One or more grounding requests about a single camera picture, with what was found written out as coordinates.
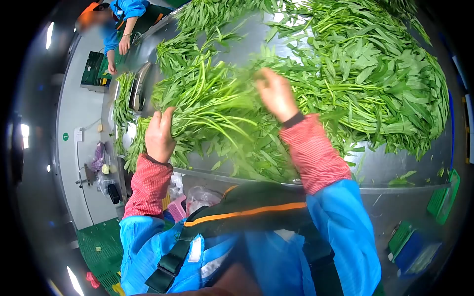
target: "orange cap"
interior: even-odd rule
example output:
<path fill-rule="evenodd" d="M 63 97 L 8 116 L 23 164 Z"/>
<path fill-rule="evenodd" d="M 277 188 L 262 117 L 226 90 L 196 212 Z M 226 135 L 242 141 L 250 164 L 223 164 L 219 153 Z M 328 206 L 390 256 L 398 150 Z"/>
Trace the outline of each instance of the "orange cap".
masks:
<path fill-rule="evenodd" d="M 97 6 L 99 6 L 97 2 L 92 2 L 86 9 L 84 9 L 81 15 L 77 18 L 77 22 L 78 22 L 78 25 L 80 25 L 80 28 L 88 27 L 91 24 L 93 10 Z"/>
<path fill-rule="evenodd" d="M 94 8 L 96 8 L 97 6 L 99 6 L 99 4 L 97 2 L 92 2 L 86 9 L 84 9 L 84 11 L 81 13 L 81 15 L 83 15 L 86 12 L 93 11 Z"/>

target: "purple bag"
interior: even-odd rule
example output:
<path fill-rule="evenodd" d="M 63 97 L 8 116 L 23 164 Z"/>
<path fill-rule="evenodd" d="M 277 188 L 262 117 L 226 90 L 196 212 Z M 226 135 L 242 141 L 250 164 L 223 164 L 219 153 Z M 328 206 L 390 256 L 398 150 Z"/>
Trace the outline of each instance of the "purple bag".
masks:
<path fill-rule="evenodd" d="M 102 169 L 105 164 L 105 145 L 102 142 L 98 142 L 95 147 L 95 158 L 92 162 L 92 171 L 98 172 Z"/>

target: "blue crate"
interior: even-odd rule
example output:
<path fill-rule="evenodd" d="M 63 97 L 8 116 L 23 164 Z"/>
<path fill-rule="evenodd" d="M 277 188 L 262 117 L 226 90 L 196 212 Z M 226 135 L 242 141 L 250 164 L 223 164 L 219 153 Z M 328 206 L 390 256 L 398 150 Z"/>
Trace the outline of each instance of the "blue crate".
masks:
<path fill-rule="evenodd" d="M 399 268 L 398 276 L 409 278 L 423 273 L 436 257 L 441 245 L 441 240 L 415 230 L 395 258 L 395 264 Z"/>

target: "black wristband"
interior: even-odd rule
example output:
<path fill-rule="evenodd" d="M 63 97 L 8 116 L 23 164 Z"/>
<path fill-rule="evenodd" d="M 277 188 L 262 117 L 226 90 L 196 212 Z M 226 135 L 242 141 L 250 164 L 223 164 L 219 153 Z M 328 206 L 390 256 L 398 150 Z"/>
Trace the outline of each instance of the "black wristband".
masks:
<path fill-rule="evenodd" d="M 283 122 L 283 126 L 286 128 L 290 128 L 292 126 L 297 125 L 301 121 L 304 120 L 304 115 L 301 112 L 298 112 L 295 116 L 292 118 L 288 119 L 287 121 Z"/>
<path fill-rule="evenodd" d="M 171 164 L 170 163 L 162 163 L 162 162 L 159 162 L 157 160 L 155 160 L 153 157 L 151 157 L 150 155 L 148 154 L 145 154 L 145 158 L 148 159 L 149 161 L 151 161 L 152 163 L 156 163 L 156 164 L 161 164 L 161 165 L 164 165 L 166 167 L 171 167 Z"/>

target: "red object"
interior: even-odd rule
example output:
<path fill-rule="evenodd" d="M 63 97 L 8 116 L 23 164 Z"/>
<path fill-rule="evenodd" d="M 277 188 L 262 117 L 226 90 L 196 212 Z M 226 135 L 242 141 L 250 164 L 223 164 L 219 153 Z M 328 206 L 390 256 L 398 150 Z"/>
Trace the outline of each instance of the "red object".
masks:
<path fill-rule="evenodd" d="M 351 179 L 349 166 L 332 147 L 318 117 L 318 114 L 306 115 L 300 123 L 280 131 L 309 194 L 336 181 Z"/>
<path fill-rule="evenodd" d="M 91 282 L 91 285 L 94 289 L 97 289 L 100 286 L 99 281 L 96 279 L 96 277 L 92 274 L 92 272 L 88 272 L 86 275 L 86 279 Z"/>
<path fill-rule="evenodd" d="M 346 162 L 332 147 L 317 114 L 306 115 L 300 123 L 280 131 L 290 146 L 292 160 L 309 194 L 342 179 L 351 179 Z M 132 178 L 133 195 L 125 206 L 123 218 L 133 215 L 159 215 L 166 197 L 173 167 L 153 163 L 141 154 Z"/>
<path fill-rule="evenodd" d="M 173 167 L 148 160 L 140 154 L 137 171 L 132 177 L 133 194 L 125 205 L 123 219 L 129 216 L 160 215 L 163 212 L 161 200 L 166 197 Z"/>

